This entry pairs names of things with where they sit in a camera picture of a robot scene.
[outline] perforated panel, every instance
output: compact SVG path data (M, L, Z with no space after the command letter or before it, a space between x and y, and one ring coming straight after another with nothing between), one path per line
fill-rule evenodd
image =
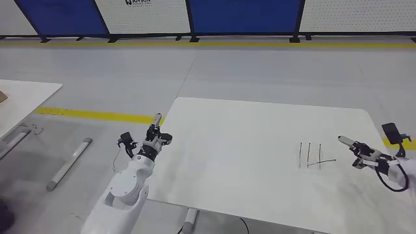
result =
M416 0L306 0L300 31L416 31Z
M189 33L185 0L96 0L114 34Z
M13 0L0 0L0 35L36 35Z
M106 34L93 0L17 0L41 34Z
M300 0L189 0L197 33L291 33Z

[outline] blue panel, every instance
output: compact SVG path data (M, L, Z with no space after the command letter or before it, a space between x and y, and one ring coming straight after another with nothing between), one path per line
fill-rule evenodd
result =
M189 0L196 33L291 33L300 0Z
M41 34L105 34L92 0L18 0Z

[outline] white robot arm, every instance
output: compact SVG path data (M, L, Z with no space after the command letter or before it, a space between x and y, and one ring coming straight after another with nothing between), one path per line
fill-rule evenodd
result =
M393 192L403 192L409 190L413 197L416 197L416 160L405 157L392 157L380 152L377 149L370 148L364 143L351 140L345 136L339 136L338 140L346 144L354 153L357 159L352 164L357 169L369 167L376 171L380 181L389 190ZM390 181L397 183L401 188L394 189L390 187L381 177L380 174L388 176Z
M130 234L148 197L146 179L155 167L155 158L172 136L160 132L162 115L156 114L139 153L133 155L136 142L129 132L121 135L118 145L125 145L131 160L129 166L118 172L98 199L81 230L82 234Z

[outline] yellow floor line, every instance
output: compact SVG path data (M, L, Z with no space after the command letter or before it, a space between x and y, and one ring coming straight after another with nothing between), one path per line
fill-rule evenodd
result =
M36 109L35 113L54 115L54 116L71 116L74 118L88 118L91 120L109 120L119 122L131 122L139 124L150 124L153 121L153 116L134 115L134 114L119 114L113 112L98 112L88 110L75 110L75 109L59 109L53 107L40 107ZM391 145L387 138L383 138L384 145L388 148L398 149L398 145ZM416 142L410 142L405 139L403 141L404 149L416 150Z
M386 43L261 43L261 42L116 42L108 44L106 42L48 42L46 44L34 42L0 42L0 46L42 46L42 47L57 47L57 46L185 46L185 47L201 47L201 46L215 46L215 47L340 47L340 48L416 48L416 44L386 44Z
M384 142L384 145L387 146L388 148L398 149L398 144L395 144L395 145L390 144L387 137L383 138L383 142ZM403 140L403 147L404 147L405 150L416 150L416 142L414 142L414 141L410 142L408 139L404 139Z

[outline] gray floor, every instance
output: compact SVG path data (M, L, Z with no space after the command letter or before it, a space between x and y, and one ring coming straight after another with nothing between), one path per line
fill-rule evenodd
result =
M62 83L61 91L45 103L48 107L166 114L177 96L351 107L365 109L380 135L381 125L387 122L412 134L416 132L415 51L0 47L0 79ZM9 233L79 233L114 174L118 136L130 131L142 138L147 126L36 114L26 122L45 130L38 136L30 134L0 161L0 196L18 216ZM57 189L46 192L47 182L85 137L93 138L93 144ZM127 162L121 152L117 170ZM184 208L149 201L133 233L177 233L185 214ZM252 234L308 233L254 220L247 223ZM202 213L196 228L197 234L245 231L238 218L213 213Z

